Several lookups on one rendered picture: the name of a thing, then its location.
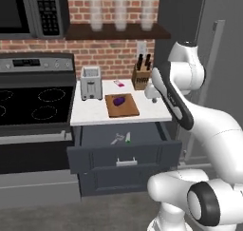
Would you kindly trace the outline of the dark grey open drawer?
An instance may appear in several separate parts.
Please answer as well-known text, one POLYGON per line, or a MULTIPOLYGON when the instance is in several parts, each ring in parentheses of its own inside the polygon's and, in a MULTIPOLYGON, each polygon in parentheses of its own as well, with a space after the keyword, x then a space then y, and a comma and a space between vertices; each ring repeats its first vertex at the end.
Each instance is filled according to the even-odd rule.
POLYGON ((67 149, 70 171, 73 174, 89 170, 115 168, 116 161, 130 161, 135 157, 138 165, 170 168, 178 165, 181 142, 171 140, 161 123, 120 125, 87 125, 79 132, 80 139, 67 149), (127 132, 131 142, 126 143, 127 132), (116 134, 122 141, 111 144, 116 134))

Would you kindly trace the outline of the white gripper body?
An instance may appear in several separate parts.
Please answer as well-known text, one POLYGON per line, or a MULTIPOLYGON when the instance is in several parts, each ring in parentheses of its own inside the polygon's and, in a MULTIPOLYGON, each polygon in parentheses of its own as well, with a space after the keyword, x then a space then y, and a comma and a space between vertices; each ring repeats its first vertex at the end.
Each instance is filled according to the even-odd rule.
POLYGON ((147 99, 151 99, 153 103, 158 101, 158 98, 161 97, 160 93, 156 90, 152 83, 148 83, 145 90, 144 95, 147 99))

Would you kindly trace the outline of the dark wooden wall shelf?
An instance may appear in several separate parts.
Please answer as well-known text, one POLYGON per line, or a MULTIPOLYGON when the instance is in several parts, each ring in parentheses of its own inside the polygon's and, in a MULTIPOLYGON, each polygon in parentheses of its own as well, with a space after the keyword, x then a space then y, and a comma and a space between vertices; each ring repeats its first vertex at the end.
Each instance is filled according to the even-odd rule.
POLYGON ((117 31, 114 24, 104 24, 101 31, 93 31, 89 24, 71 24, 66 40, 150 40, 170 39, 171 34, 159 24, 150 31, 141 29, 140 24, 128 24, 125 31, 117 31))

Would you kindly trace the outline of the silver black microwave oven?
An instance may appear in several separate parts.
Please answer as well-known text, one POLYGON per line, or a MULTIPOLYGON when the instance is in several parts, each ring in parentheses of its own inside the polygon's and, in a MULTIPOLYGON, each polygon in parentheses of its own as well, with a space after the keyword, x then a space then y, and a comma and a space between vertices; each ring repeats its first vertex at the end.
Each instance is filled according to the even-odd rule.
POLYGON ((69 25, 67 0, 0 0, 0 40, 62 39, 69 25))

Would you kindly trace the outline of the black steel stove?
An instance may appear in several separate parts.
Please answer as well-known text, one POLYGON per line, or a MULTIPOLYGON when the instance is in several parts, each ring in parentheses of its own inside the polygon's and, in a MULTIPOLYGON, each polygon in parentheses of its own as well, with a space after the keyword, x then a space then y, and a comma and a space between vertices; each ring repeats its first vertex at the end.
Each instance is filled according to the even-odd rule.
POLYGON ((66 154, 75 86, 71 53, 0 53, 0 137, 72 135, 64 142, 0 145, 0 209, 79 199, 66 154))

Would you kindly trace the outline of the silver peeler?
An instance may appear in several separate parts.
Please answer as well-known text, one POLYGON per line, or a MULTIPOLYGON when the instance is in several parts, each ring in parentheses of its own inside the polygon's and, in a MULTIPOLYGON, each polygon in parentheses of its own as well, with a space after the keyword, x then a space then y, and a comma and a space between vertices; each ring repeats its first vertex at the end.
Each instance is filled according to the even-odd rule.
POLYGON ((117 133, 115 139, 111 142, 111 144, 116 144, 118 141, 122 141, 124 139, 124 136, 117 133))

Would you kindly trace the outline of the grey fridge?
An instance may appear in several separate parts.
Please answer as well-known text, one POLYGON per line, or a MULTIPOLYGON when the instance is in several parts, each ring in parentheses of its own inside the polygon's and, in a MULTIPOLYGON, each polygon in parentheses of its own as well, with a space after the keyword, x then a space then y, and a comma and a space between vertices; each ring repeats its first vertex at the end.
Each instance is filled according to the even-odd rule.
POLYGON ((216 20, 226 23, 204 106, 231 114, 243 130, 243 0, 159 0, 158 22, 171 38, 157 40, 155 63, 166 60, 182 39, 198 43, 206 66, 216 20))

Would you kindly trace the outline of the purple eggplant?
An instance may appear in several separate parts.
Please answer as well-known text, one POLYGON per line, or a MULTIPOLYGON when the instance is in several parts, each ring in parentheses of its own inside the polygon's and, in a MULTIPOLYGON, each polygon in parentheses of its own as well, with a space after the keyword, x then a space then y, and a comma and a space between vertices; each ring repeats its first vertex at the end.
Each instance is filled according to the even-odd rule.
POLYGON ((125 97, 121 96, 121 97, 117 97, 113 100, 113 105, 114 106, 120 106, 125 102, 125 97))

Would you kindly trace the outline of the white wall socket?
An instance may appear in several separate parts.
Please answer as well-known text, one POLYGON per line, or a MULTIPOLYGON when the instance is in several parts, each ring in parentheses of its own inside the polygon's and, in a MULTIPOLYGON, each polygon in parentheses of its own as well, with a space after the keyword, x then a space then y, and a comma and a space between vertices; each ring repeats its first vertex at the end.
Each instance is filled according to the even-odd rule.
POLYGON ((146 42, 138 41, 137 42, 137 55, 145 55, 146 54, 146 42))

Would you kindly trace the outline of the wooden cutting board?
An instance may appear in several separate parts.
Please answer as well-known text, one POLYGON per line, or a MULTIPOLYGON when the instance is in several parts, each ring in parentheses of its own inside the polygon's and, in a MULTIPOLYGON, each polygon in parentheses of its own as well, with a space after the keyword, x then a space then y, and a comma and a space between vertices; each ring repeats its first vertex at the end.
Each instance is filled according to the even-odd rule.
POLYGON ((104 98, 110 118, 131 117, 140 115, 136 103, 130 93, 109 94, 105 95, 104 98), (113 100, 121 96, 125 97, 125 102, 120 106, 114 106, 113 100))

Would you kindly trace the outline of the wooden knife block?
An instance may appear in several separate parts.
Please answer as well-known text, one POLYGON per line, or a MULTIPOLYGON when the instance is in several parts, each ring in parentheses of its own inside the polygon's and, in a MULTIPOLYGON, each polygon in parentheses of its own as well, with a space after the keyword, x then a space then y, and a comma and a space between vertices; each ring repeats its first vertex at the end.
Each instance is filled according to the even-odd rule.
POLYGON ((135 90, 145 90, 147 83, 151 75, 151 70, 145 65, 142 65, 140 69, 134 67, 132 74, 132 84, 135 90))

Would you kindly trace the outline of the silver toaster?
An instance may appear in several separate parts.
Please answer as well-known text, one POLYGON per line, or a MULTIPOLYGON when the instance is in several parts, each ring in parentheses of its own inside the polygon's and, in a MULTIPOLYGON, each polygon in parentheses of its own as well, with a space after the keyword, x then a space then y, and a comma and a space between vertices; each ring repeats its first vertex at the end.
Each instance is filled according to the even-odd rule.
POLYGON ((99 67, 83 67, 80 85, 83 101, 103 98, 102 75, 99 67))

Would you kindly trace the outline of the dark grey cupboard drawer front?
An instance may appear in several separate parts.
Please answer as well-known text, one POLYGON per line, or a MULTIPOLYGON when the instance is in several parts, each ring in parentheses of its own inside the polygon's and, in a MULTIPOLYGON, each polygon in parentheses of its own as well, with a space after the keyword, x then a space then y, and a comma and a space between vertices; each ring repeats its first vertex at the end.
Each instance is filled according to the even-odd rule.
POLYGON ((120 167, 89 171, 77 177, 81 196, 87 197, 146 191, 152 175, 168 170, 158 166, 120 167))

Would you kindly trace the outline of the clear glass jar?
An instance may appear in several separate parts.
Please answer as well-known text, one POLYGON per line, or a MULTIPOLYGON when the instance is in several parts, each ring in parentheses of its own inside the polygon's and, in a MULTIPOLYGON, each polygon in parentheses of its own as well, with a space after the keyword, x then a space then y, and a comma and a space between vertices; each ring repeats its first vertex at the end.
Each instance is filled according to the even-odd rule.
POLYGON ((102 0, 89 0, 90 26, 93 31, 103 28, 102 0))
POLYGON ((115 0, 115 28, 117 31, 126 29, 127 0, 115 0))
POLYGON ((142 0, 140 26, 144 31, 150 31, 153 27, 153 13, 155 0, 142 0))

